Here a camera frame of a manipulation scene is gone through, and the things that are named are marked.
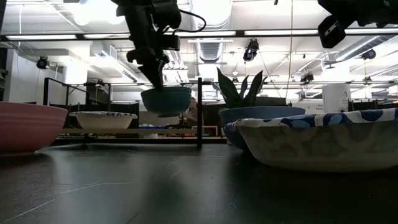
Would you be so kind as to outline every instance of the blue bowl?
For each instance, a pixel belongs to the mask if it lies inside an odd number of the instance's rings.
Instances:
[[[248,108],[235,108],[220,112],[221,125],[226,138],[237,148],[248,151],[248,145],[239,131],[235,131],[231,124],[239,119],[272,119],[288,116],[303,115],[305,109],[291,106],[255,106]]]
[[[187,87],[163,87],[162,91],[150,89],[141,92],[142,102],[147,111],[159,117],[173,117],[186,111],[191,102],[192,90]]]

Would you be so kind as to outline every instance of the black table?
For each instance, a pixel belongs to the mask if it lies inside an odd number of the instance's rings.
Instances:
[[[273,169],[227,145],[90,145],[0,159],[0,223],[398,223],[398,169]]]

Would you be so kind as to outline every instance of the ceiling camera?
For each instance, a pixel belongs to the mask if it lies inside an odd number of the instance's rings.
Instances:
[[[361,56],[363,60],[374,59],[375,57],[376,57],[376,52],[373,49],[368,50],[367,52],[363,53]]]
[[[40,59],[37,61],[37,68],[39,69],[48,69],[50,66],[49,61],[47,60],[47,56],[40,56]]]
[[[313,81],[313,74],[309,72],[303,76],[301,76],[300,82],[312,82]]]
[[[257,51],[259,50],[259,43],[257,39],[251,39],[249,45],[246,47],[244,51],[243,60],[245,62],[252,61],[257,56]]]

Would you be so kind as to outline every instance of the pink bowl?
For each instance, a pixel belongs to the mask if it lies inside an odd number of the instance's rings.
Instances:
[[[67,113],[52,106],[0,102],[0,153],[49,146],[61,133]]]

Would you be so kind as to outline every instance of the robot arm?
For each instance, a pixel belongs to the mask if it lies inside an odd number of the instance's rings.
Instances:
[[[180,50],[177,35],[165,35],[178,29],[181,13],[177,0],[112,0],[118,5],[117,15],[124,16],[135,49],[127,53],[127,60],[141,66],[139,70],[158,90],[163,87],[162,70],[169,58],[163,50]]]
[[[319,5],[330,12],[318,27],[324,48],[333,48],[346,36],[353,22],[365,26],[376,23],[378,28],[398,24],[398,0],[318,0]]]

